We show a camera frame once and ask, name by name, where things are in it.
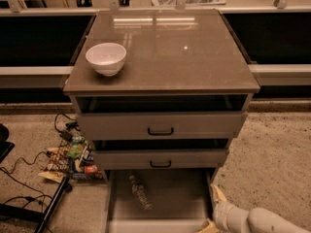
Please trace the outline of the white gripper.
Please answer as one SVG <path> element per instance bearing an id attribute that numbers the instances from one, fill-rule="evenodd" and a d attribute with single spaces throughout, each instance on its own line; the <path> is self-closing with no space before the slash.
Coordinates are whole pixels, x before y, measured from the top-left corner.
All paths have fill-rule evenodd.
<path id="1" fill-rule="evenodd" d="M 224 193 L 211 184 L 213 201 L 218 203 L 213 212 L 213 221 L 206 220 L 197 233 L 247 233 L 247 211 L 226 202 Z"/>

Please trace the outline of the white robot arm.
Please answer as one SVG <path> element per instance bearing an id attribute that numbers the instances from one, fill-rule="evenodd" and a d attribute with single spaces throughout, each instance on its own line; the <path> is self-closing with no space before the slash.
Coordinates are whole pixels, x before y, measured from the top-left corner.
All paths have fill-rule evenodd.
<path id="1" fill-rule="evenodd" d="M 207 218 L 195 233 L 311 233 L 264 208 L 243 210 L 229 203 L 211 184 L 212 219 Z"/>

